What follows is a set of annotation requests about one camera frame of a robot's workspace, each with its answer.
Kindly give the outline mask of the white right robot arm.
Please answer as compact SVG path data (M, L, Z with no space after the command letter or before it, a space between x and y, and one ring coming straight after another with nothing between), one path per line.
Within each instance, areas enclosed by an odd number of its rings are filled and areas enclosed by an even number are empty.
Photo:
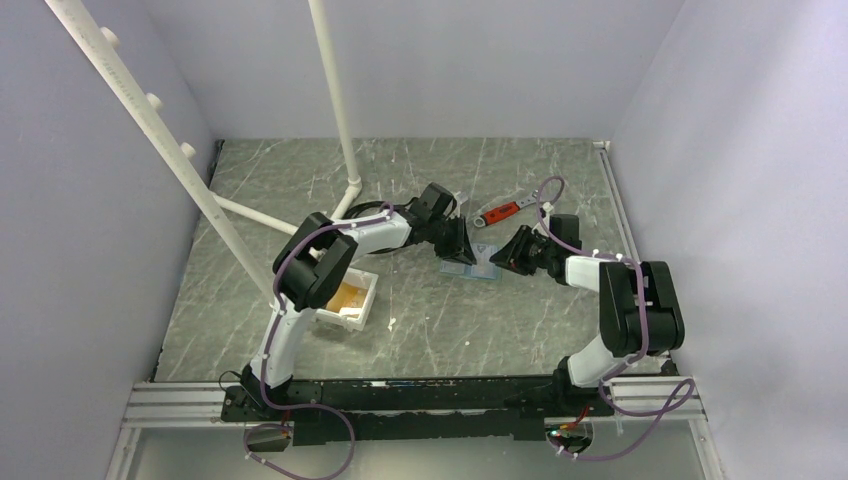
M522 226L490 257L497 267L531 276L545 271L561 285L594 292L599 298L599 333L558 369L566 378L551 388L557 411L574 415L590 399L590 387L604 377L645 356L676 350L683 344L685 326L669 266L642 262L638 268L624 260L578 250L580 223L575 215L554 214L547 227Z

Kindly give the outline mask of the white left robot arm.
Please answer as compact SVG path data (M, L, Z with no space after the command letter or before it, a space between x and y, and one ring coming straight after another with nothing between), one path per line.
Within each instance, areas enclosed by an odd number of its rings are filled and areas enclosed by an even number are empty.
M410 202L383 203L372 215L332 220L313 213L304 220L275 260L271 318L258 352L241 373L248 407L258 417L272 420L285 411L302 339L353 261L429 243L442 260L475 264L458 205L450 191L431 183Z

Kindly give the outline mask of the white patterned card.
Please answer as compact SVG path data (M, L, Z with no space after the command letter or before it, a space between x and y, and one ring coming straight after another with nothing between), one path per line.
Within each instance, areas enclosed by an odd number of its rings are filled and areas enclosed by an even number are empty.
M482 267L490 263L490 257L497 251L497 247L491 244L473 243L472 244L476 265Z

